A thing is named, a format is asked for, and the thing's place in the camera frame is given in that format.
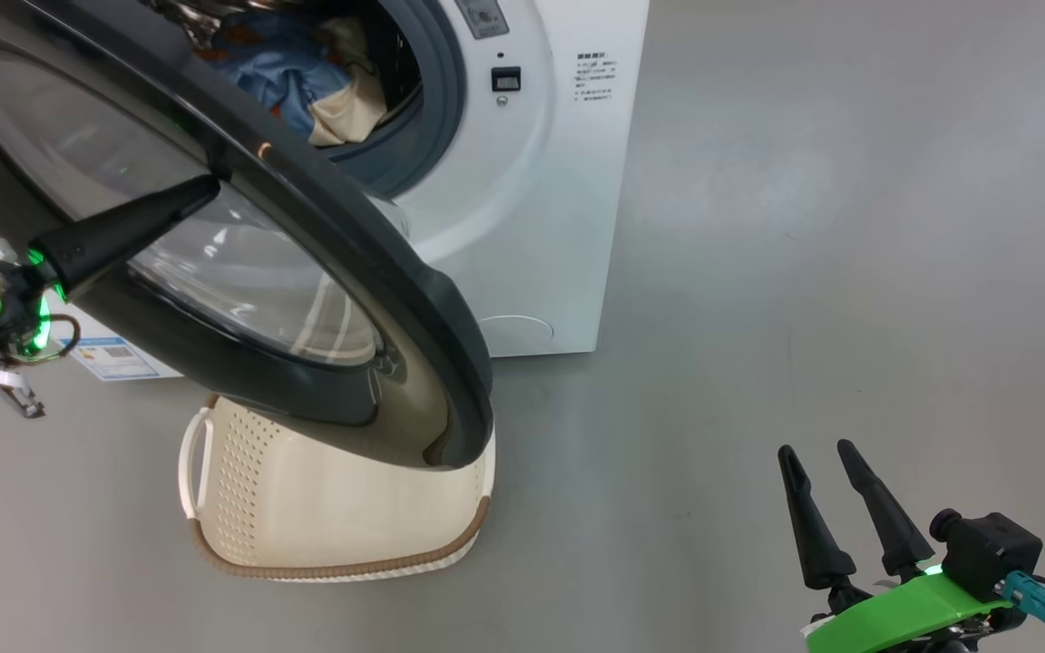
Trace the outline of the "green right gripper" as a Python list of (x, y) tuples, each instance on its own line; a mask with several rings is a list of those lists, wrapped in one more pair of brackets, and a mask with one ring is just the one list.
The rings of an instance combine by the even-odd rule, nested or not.
[[(841, 439), (836, 449), (883, 546), (884, 572), (921, 574), (918, 565), (933, 557), (932, 545), (857, 446)], [(859, 590), (850, 581), (857, 572), (854, 559), (825, 524), (799, 456), (786, 444), (777, 463), (802, 580), (809, 590), (829, 592), (829, 611), (804, 629), (808, 652), (972, 650), (990, 635), (1020, 626), (1020, 609), (1000, 593), (1003, 575), (986, 580), (966, 572), (924, 573), (883, 594)]]

